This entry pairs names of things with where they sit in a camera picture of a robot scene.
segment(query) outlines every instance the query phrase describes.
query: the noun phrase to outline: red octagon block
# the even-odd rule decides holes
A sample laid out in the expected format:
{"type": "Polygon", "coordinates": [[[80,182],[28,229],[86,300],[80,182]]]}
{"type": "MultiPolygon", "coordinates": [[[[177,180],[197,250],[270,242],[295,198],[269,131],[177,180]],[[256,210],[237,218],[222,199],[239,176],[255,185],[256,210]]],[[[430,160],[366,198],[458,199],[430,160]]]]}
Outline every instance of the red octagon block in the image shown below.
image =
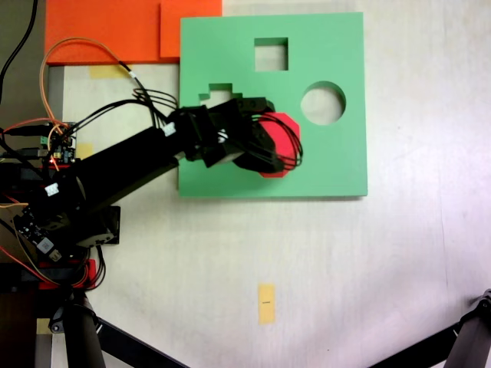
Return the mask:
{"type": "MultiPolygon", "coordinates": [[[[297,137],[300,139],[300,126],[286,113],[267,113],[271,117],[275,117],[281,120],[283,123],[288,125],[295,132],[297,137]]],[[[267,120],[262,120],[259,118],[259,122],[262,127],[268,132],[269,136],[273,138],[276,145],[276,152],[279,155],[295,158],[292,142],[288,138],[288,134],[283,130],[281,126],[277,123],[267,120]]],[[[282,172],[276,172],[274,174],[268,174],[260,172],[261,176],[265,178],[284,178],[288,174],[288,170],[283,170],[282,172]]]]}

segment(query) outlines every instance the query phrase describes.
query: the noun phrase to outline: white table surface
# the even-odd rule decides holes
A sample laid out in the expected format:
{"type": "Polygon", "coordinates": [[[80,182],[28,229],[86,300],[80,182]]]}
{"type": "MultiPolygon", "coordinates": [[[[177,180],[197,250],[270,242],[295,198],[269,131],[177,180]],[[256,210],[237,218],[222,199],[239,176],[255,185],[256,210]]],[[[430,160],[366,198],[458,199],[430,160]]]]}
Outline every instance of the white table surface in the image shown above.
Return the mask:
{"type": "MultiPolygon", "coordinates": [[[[181,199],[173,170],[120,201],[121,243],[89,293],[102,318],[192,368],[365,367],[491,287],[491,2],[224,0],[225,15],[342,11],[364,13],[368,197],[181,199]],[[258,324],[260,283],[274,324],[258,324]]],[[[135,71],[177,95],[176,65],[135,71]]],[[[66,67],[63,119],[131,88],[66,67]]],[[[97,152],[149,125],[122,107],[79,141],[97,152]]]]}

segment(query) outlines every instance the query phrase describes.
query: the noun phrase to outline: dark floor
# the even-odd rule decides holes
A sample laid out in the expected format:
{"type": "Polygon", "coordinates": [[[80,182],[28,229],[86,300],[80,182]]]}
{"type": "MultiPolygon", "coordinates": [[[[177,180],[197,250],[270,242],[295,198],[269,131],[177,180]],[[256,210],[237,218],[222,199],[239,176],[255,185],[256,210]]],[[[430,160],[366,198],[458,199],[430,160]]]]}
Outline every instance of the dark floor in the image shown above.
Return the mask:
{"type": "MultiPolygon", "coordinates": [[[[32,0],[0,0],[0,68],[22,39],[31,17],[31,8],[32,0]]],[[[44,0],[39,0],[31,36],[12,62],[4,80],[0,127],[46,116],[38,84],[43,47],[44,0]]],[[[38,137],[8,137],[6,140],[13,148],[37,146],[39,143],[38,137]]],[[[0,209],[0,216],[10,221],[6,210],[0,209]]],[[[26,261],[15,238],[3,228],[0,228],[0,245],[26,261]]],[[[7,261],[10,262],[10,259],[1,253],[0,263],[7,261]]],[[[31,295],[0,294],[0,366],[34,366],[35,318],[32,310],[31,295]]]]}

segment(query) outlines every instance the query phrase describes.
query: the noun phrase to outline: circular hole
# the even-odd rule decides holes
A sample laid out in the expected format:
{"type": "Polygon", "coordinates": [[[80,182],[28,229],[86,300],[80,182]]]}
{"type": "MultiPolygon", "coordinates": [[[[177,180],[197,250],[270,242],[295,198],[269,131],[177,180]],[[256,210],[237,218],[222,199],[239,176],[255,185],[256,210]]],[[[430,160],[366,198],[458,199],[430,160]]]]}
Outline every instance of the circular hole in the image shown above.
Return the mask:
{"type": "Polygon", "coordinates": [[[305,117],[317,125],[329,125],[338,121],[346,108],[346,98],[340,87],[331,82],[312,84],[301,102],[305,117]]]}

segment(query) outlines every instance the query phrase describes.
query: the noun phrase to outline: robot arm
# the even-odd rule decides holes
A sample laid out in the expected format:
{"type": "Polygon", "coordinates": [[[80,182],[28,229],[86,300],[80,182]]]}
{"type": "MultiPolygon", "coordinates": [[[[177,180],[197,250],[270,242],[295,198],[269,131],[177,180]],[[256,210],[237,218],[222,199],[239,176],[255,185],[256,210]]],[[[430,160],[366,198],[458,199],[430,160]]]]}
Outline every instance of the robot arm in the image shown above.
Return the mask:
{"type": "Polygon", "coordinates": [[[57,173],[15,218],[17,230],[59,261],[76,248],[113,241],[119,212],[110,205],[176,168],[181,158],[201,159],[206,167],[233,161],[243,169],[281,172],[285,163],[275,154],[275,142],[251,118],[272,111],[265,98],[178,109],[162,129],[146,129],[57,173]]]}

